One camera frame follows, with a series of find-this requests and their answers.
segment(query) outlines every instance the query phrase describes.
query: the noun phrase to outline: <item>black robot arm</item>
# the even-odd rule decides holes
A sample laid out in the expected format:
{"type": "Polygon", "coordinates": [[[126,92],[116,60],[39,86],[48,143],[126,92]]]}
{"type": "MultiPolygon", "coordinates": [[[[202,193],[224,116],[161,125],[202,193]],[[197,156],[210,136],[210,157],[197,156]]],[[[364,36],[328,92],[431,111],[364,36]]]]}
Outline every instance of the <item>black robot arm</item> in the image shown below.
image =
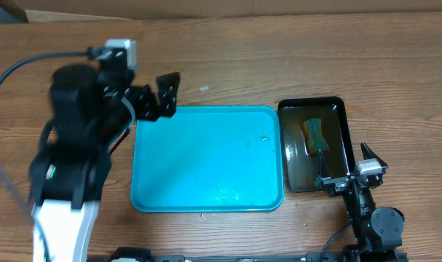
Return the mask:
{"type": "Polygon", "coordinates": [[[175,113],[178,73],[158,76],[156,94],[149,85],[132,85],[135,41],[111,39],[86,55],[99,68],[73,64],[52,75],[54,116],[44,127],[29,172],[35,262],[86,261],[112,151],[135,120],[156,121],[175,113]],[[57,139],[48,141],[53,130],[57,139]]]}
{"type": "Polygon", "coordinates": [[[330,197],[343,196],[357,241],[356,245],[345,246],[340,255],[331,256],[343,262],[408,261],[396,251],[402,245],[403,213],[393,207],[376,208],[371,196],[370,189],[382,185],[388,166],[366,143],[361,143],[361,150],[364,160],[357,162],[355,170],[344,178],[331,178],[323,153],[319,155],[317,183],[330,197]]]}

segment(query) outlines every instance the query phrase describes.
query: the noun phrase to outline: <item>wooden table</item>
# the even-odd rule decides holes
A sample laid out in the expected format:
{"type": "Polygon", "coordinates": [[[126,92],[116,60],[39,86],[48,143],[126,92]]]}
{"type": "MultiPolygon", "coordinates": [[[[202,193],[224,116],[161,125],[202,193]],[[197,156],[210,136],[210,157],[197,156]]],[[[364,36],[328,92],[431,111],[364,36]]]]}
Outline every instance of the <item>wooden table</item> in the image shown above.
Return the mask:
{"type": "MultiPolygon", "coordinates": [[[[138,40],[137,84],[180,71],[180,105],[260,104],[338,95],[357,160],[366,141],[390,166],[373,191],[406,215],[401,251],[442,261],[442,12],[0,25],[0,74],[18,60],[138,40]],[[200,92],[200,87],[209,91],[200,92]]],[[[0,157],[26,196],[28,167],[51,117],[43,60],[0,89],[0,157]]],[[[153,254],[293,255],[319,251],[346,221],[341,198],[287,191],[270,213],[143,214],[130,203],[131,135],[113,155],[90,255],[118,246],[153,254]]],[[[30,261],[28,219],[0,187],[0,261],[30,261]]],[[[353,243],[349,232],[332,250],[353,243]]]]}

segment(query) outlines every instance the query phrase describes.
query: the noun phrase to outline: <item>black cable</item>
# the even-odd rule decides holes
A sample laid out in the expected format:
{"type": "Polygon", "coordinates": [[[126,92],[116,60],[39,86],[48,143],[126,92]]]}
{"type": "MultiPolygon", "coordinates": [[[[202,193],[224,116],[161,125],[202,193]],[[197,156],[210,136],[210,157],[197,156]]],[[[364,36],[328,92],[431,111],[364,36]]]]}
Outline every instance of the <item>black cable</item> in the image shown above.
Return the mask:
{"type": "Polygon", "coordinates": [[[319,262],[323,262],[325,251],[329,248],[329,246],[332,244],[332,241],[334,241],[337,237],[339,237],[342,233],[345,232],[345,230],[352,225],[352,220],[349,221],[345,226],[343,226],[341,229],[339,229],[325,244],[323,251],[321,251],[320,260],[319,262]]]}
{"type": "Polygon", "coordinates": [[[111,148],[111,150],[109,150],[109,155],[112,155],[112,152],[114,152],[116,150],[117,146],[120,145],[120,143],[128,136],[128,134],[130,134],[130,128],[127,128],[127,130],[125,130],[124,134],[114,144],[114,146],[111,148]]]}
{"type": "Polygon", "coordinates": [[[353,191],[355,194],[356,204],[358,204],[358,209],[357,209],[355,221],[358,221],[360,219],[360,213],[361,213],[360,197],[358,197],[358,190],[357,190],[357,184],[355,182],[355,179],[352,179],[352,182],[353,182],[353,191]]]}
{"type": "MultiPolygon", "coordinates": [[[[26,58],[25,60],[21,60],[20,62],[12,65],[9,69],[7,69],[0,77],[0,86],[2,82],[13,72],[15,69],[36,61],[41,60],[45,58],[56,58],[56,57],[76,57],[76,56],[85,56],[88,55],[87,52],[57,52],[57,53],[50,53],[50,54],[43,54],[43,55],[37,55],[34,57],[26,58]]],[[[12,180],[10,179],[10,176],[7,174],[5,169],[2,167],[2,164],[0,163],[0,183],[5,189],[7,189],[12,198],[17,202],[17,204],[21,207],[22,211],[33,221],[34,226],[38,229],[40,238],[43,241],[43,247],[44,247],[44,259],[46,262],[51,262],[51,257],[49,254],[49,248],[47,246],[47,240],[44,235],[44,230],[40,224],[40,222],[33,217],[33,214],[31,213],[31,208],[28,206],[28,202],[23,198],[22,194],[18,191],[18,189],[12,184],[12,180]]]]}

